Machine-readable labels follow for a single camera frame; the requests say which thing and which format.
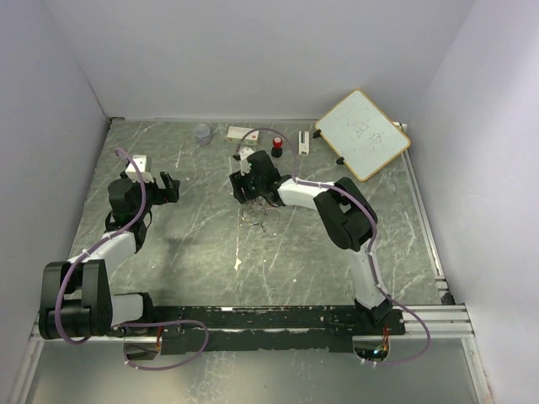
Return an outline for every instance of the gray wall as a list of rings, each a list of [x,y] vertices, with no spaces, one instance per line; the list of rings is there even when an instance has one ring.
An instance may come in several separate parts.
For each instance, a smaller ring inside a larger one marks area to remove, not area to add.
[[[539,3],[481,0],[410,122],[449,284],[498,402],[536,402]]]
[[[105,118],[41,0],[0,2],[0,402],[39,306],[41,274],[67,257]]]
[[[473,0],[46,0],[109,116],[408,120]]]

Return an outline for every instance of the table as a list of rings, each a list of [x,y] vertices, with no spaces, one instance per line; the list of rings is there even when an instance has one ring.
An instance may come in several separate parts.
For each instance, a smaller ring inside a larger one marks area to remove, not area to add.
[[[312,122],[209,124],[213,140],[195,143],[187,122],[113,120],[90,186],[72,247],[78,254],[96,242],[109,213],[107,186],[123,170],[114,148],[152,158],[152,173],[168,171],[182,181],[177,204],[156,206],[142,250],[110,278],[113,293],[147,291],[165,306],[262,306],[351,304],[354,294],[346,255],[328,238],[316,212],[280,207],[260,226],[248,226],[232,197],[228,174],[239,169],[235,146],[226,142],[229,125],[270,127],[290,135],[314,131]],[[272,136],[263,132],[261,148]],[[352,177],[322,138],[300,158],[300,177],[335,181]],[[291,151],[276,161],[291,173]],[[389,292],[405,304],[440,304],[435,267],[414,187],[404,157],[367,182],[356,181],[379,218],[377,249]]]

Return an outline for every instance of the small whiteboard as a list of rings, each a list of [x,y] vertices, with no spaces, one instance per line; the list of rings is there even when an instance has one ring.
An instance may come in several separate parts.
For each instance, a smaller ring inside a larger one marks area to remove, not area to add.
[[[316,128],[360,181],[410,146],[410,139],[361,90],[338,103]]]

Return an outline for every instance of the gray floor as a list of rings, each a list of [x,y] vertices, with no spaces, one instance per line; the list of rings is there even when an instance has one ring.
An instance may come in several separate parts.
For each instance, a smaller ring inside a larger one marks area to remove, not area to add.
[[[284,131],[295,143],[299,130],[313,131],[310,123],[265,125]],[[177,204],[153,209],[143,249],[112,275],[114,293],[149,291],[158,305],[351,303],[353,288],[346,256],[329,241],[318,214],[281,207],[269,213],[266,232],[243,224],[228,180],[228,174],[238,170],[231,159],[233,147],[225,140],[228,125],[211,125],[214,139],[203,147],[195,144],[192,126],[113,122],[72,254],[96,242],[104,231],[109,212],[107,186],[123,169],[113,150],[121,146],[129,153],[151,156],[154,176],[169,171],[182,186]],[[270,148],[271,137],[268,133],[261,136],[265,150]],[[330,181],[352,177],[346,167],[334,163],[336,156],[323,139],[311,140],[311,154],[299,158],[302,178]],[[291,162],[291,152],[285,149],[277,161],[281,174],[291,173]],[[406,170],[399,157],[367,182],[357,183],[379,217],[377,256],[390,293],[405,304],[440,304]]]
[[[392,359],[424,341],[394,340]],[[160,365],[179,357],[165,357]],[[477,403],[460,339],[435,340],[410,364],[372,369],[352,354],[323,350],[204,353],[166,372],[124,366],[121,343],[46,343],[27,404],[122,403]]]

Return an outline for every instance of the clear cup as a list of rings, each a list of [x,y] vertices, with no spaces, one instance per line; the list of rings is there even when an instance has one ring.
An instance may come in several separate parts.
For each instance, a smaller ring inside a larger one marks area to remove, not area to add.
[[[196,142],[201,146],[205,146],[211,142],[211,129],[206,124],[195,125],[193,134],[195,135]]]

